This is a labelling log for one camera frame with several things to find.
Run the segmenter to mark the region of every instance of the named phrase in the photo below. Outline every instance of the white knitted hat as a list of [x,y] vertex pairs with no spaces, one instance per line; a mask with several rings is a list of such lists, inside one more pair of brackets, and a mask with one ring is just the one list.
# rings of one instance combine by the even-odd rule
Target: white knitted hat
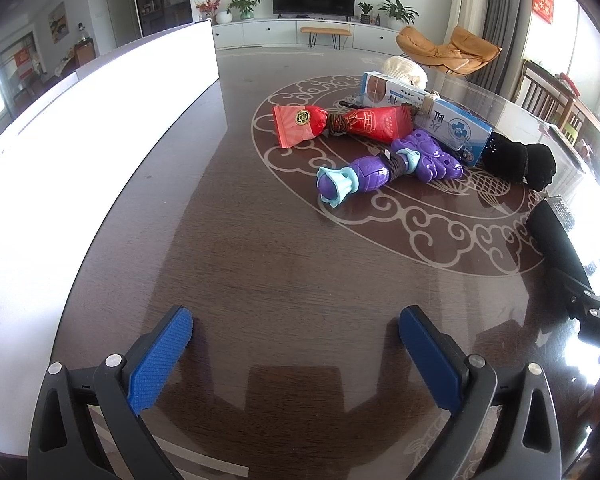
[[381,72],[422,90],[427,87],[427,73],[419,64],[405,57],[390,57],[382,64]]

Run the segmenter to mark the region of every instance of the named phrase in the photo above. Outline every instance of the white cabinet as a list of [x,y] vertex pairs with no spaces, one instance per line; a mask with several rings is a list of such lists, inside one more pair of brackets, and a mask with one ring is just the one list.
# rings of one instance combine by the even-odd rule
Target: white cabinet
[[213,29],[214,43],[216,48],[227,48],[229,46],[243,46],[244,33],[241,23],[230,23],[229,25],[216,26]]
[[279,20],[243,23],[245,45],[296,44],[296,22]]
[[[359,48],[397,56],[402,53],[395,43],[398,33],[395,30],[375,25],[336,22],[335,20],[294,20],[257,19],[245,20],[225,25],[214,25],[213,34],[216,49],[254,45],[302,45],[309,43],[309,34],[300,32],[303,27],[344,28],[350,37],[340,38],[341,48]],[[318,34],[315,45],[333,48],[330,34]]]
[[[351,48],[353,45],[354,26],[352,23],[347,22],[325,22],[324,20],[297,20],[298,28],[298,44],[309,45],[309,34],[307,32],[300,32],[303,27],[318,27],[318,28],[344,28],[351,33],[351,37],[342,36],[340,38],[340,48]],[[333,39],[331,34],[318,34],[315,40],[316,46],[330,46],[333,48]]]
[[402,51],[395,37],[398,35],[394,30],[387,30],[380,27],[364,27],[363,25],[356,26],[356,33],[353,38],[353,48],[361,48],[362,50],[373,50],[374,52],[383,52],[400,56]]

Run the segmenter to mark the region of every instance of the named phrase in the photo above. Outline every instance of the black fabric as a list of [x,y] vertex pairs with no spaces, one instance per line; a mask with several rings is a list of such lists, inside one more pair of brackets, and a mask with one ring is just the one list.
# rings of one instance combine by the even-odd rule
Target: black fabric
[[557,170],[551,150],[544,144],[513,142],[493,132],[482,150],[484,169],[508,182],[522,183],[536,191],[551,184]]
[[509,182],[522,183],[526,172],[526,147],[493,132],[482,150],[484,169]]
[[557,168],[551,150],[544,144],[528,144],[526,147],[528,171],[526,183],[531,189],[542,191],[551,184]]
[[389,182],[395,180],[399,176],[403,176],[407,171],[407,163],[397,153],[390,152],[390,158],[386,156],[384,152],[379,153],[378,156],[382,159],[382,162],[384,162],[385,166],[389,170]]

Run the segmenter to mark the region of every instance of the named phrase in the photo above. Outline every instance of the metal screw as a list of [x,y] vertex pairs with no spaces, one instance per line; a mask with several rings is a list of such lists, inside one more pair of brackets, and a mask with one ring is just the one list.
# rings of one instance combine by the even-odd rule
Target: metal screw
[[478,354],[471,354],[469,356],[469,364],[476,368],[482,368],[484,366],[484,357]]
[[538,363],[529,363],[529,371],[533,375],[540,375],[542,373],[542,367]]
[[122,356],[118,354],[111,354],[104,360],[104,364],[106,364],[109,368],[113,368],[118,366],[122,362]]
[[51,375],[57,374],[60,370],[62,370],[62,363],[51,363],[46,369]]

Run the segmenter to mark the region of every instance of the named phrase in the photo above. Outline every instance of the flower vase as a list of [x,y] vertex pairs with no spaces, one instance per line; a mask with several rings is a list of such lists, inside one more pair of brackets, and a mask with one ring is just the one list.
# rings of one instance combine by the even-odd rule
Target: flower vase
[[216,23],[218,25],[224,25],[225,23],[230,23],[233,18],[234,16],[231,11],[227,9],[226,11],[218,12],[216,14]]
[[403,20],[396,20],[395,18],[389,18],[388,19],[388,25],[389,28],[392,28],[393,30],[403,30],[403,28],[406,26],[406,23],[404,23]]

